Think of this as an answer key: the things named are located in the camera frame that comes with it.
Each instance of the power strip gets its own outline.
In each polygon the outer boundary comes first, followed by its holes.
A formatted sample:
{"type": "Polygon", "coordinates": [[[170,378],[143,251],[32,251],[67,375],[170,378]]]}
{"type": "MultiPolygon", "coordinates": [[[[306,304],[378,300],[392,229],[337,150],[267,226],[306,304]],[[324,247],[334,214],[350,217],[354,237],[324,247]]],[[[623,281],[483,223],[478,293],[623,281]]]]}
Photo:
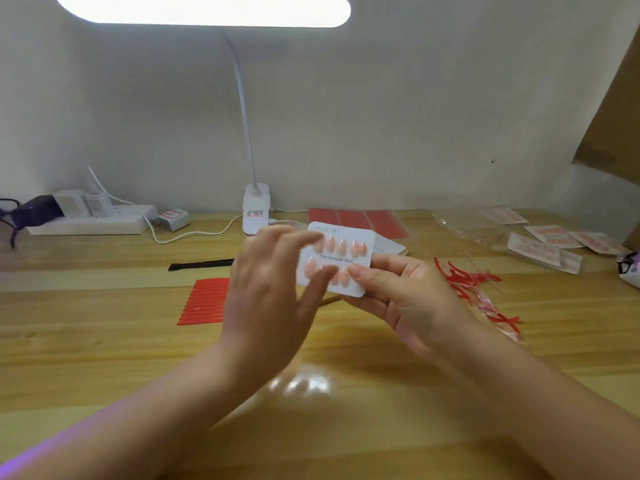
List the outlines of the power strip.
{"type": "Polygon", "coordinates": [[[158,215],[155,205],[114,205],[114,208],[116,214],[110,217],[59,217],[27,230],[32,235],[142,234],[148,225],[140,213],[150,221],[158,215]]]}

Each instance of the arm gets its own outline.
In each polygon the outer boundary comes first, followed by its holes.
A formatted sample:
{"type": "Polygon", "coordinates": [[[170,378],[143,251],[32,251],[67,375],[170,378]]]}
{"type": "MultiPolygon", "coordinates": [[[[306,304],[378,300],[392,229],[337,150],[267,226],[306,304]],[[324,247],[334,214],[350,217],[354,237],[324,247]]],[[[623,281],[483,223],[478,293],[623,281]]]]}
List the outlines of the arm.
{"type": "Polygon", "coordinates": [[[0,467],[0,479],[153,479],[203,433],[281,371],[307,336],[329,281],[314,275],[297,300],[300,249],[322,238],[272,226],[232,268],[220,341],[133,395],[0,467]]]}
{"type": "Polygon", "coordinates": [[[640,420],[471,316],[434,267],[375,255],[352,267],[367,290],[345,301],[384,319],[416,354],[478,396],[561,479],[632,479],[640,420]]]}

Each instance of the hand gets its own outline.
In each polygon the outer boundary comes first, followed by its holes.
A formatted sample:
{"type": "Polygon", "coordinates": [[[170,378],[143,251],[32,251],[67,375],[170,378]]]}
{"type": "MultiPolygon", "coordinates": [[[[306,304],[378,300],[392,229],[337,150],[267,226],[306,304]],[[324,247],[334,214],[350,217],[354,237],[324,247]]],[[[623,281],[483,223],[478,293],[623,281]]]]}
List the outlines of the hand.
{"type": "Polygon", "coordinates": [[[420,259],[374,254],[371,268],[354,265],[349,273],[366,293],[342,299],[382,318],[425,360],[449,331],[476,322],[435,266],[420,259]]]}
{"type": "Polygon", "coordinates": [[[220,346],[241,379],[256,389],[283,370],[307,337],[336,266],[320,269],[300,300],[296,268],[300,250],[323,238],[284,225],[247,240],[231,268],[220,346]]]}

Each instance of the person's right arm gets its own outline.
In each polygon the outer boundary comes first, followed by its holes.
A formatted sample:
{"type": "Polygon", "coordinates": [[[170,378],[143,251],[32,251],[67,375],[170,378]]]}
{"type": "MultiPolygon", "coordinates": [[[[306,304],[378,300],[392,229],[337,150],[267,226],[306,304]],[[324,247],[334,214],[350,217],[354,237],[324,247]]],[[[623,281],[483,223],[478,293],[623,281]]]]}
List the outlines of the person's right arm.
{"type": "Polygon", "coordinates": [[[485,327],[434,266],[374,255],[351,267],[367,290],[348,303],[385,320],[499,412],[513,437],[559,479],[640,477],[640,419],[485,327]]]}

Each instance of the forearm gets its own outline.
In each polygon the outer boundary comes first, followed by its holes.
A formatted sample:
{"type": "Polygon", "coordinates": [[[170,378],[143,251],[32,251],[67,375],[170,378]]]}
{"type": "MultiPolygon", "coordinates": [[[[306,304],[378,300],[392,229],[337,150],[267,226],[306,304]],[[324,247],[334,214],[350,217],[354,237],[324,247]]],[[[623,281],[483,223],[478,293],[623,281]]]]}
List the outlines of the forearm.
{"type": "Polygon", "coordinates": [[[441,366],[561,479],[636,478],[640,420],[482,325],[438,340],[441,366]]]}
{"type": "Polygon", "coordinates": [[[153,479],[188,438],[253,393],[213,346],[5,464],[2,479],[153,479]]]}

